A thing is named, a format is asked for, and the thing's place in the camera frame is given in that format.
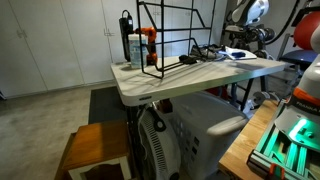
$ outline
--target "black floor mat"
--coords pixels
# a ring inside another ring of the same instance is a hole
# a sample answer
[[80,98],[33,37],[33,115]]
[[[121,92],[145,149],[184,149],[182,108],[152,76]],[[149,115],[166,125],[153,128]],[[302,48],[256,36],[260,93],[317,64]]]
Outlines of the black floor mat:
[[91,91],[88,124],[126,118],[125,106],[122,104],[117,87]]

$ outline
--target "fan grille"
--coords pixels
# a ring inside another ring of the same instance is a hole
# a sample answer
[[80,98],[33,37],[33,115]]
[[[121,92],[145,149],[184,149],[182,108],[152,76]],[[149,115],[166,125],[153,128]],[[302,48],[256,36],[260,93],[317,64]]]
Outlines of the fan grille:
[[166,171],[167,170],[166,160],[163,154],[162,146],[159,141],[158,135],[153,127],[153,119],[154,118],[152,117],[151,113],[146,112],[144,124],[146,127],[146,131],[150,135],[151,148],[153,148],[155,151],[155,156],[156,156],[155,163],[157,163],[160,171]]

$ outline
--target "wooden workbench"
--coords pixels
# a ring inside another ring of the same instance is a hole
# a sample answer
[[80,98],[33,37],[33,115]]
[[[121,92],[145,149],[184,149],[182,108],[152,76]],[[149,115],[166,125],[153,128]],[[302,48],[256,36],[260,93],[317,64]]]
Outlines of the wooden workbench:
[[277,104],[266,100],[220,159],[219,169],[231,179],[263,179],[250,170],[246,162],[276,112]]

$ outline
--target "white appliance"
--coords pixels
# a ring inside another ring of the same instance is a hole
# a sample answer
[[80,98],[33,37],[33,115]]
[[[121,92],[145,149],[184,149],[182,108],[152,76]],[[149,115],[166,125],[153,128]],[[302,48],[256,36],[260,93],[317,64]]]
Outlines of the white appliance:
[[144,149],[143,177],[146,180],[178,180],[181,154],[174,131],[162,113],[148,108],[139,122],[141,145]]

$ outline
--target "metal wire rack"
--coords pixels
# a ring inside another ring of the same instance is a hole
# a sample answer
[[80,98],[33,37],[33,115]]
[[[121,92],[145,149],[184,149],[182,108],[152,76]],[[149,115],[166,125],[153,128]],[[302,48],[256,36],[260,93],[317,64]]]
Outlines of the metal wire rack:
[[[157,3],[149,3],[149,2],[144,2],[144,1],[140,1],[140,0],[136,0],[137,3],[137,14],[138,14],[138,28],[141,29],[141,16],[140,16],[140,6],[143,6],[150,21],[151,24],[153,25],[154,29],[156,30],[157,33],[161,33],[161,42],[159,43],[150,43],[150,44],[143,44],[142,43],[142,39],[141,39],[141,33],[139,33],[139,39],[140,39],[140,57],[141,57],[141,70],[143,73],[148,74],[150,76],[162,79],[164,78],[164,72],[174,69],[176,67],[179,67],[181,65],[183,65],[183,63],[178,62],[178,63],[173,63],[167,66],[164,66],[164,44],[168,44],[168,43],[176,43],[176,42],[182,42],[182,41],[189,41],[189,45],[188,45],[188,55],[190,53],[190,44],[191,41],[193,41],[193,43],[196,45],[196,47],[198,48],[197,50],[200,52],[198,43],[196,41],[195,38],[191,37],[191,32],[193,30],[209,30],[209,37],[208,37],[208,45],[210,45],[211,42],[211,34],[212,34],[212,26],[213,26],[213,19],[214,19],[214,10],[215,10],[215,6],[216,6],[216,1],[214,1],[213,4],[213,10],[212,10],[212,18],[211,18],[211,25],[210,27],[206,27],[201,15],[198,11],[198,9],[194,9],[194,0],[192,0],[192,5],[191,8],[187,8],[187,7],[180,7],[180,6],[171,6],[171,5],[165,5],[164,4],[164,0],[161,0],[160,4]],[[155,21],[153,20],[153,17],[149,11],[149,8],[147,5],[151,5],[151,6],[159,6],[161,9],[161,28],[158,28]],[[174,9],[182,9],[182,10],[186,10],[186,11],[191,11],[191,17],[190,17],[190,26],[189,28],[172,28],[172,29],[165,29],[164,28],[164,9],[165,8],[174,8]],[[198,16],[200,23],[202,25],[202,27],[192,27],[192,22],[193,22],[193,13],[196,13],[196,15]],[[187,39],[180,39],[180,40],[174,40],[174,41],[164,41],[164,32],[170,32],[170,31],[189,31],[189,38]],[[158,72],[161,73],[161,75],[156,75],[156,74],[151,74],[149,72],[146,72],[144,69],[144,62],[143,62],[143,52],[142,49],[143,47],[148,47],[148,46],[157,46],[157,45],[161,45],[161,66],[159,67],[157,65],[157,63],[155,63],[155,68]]]

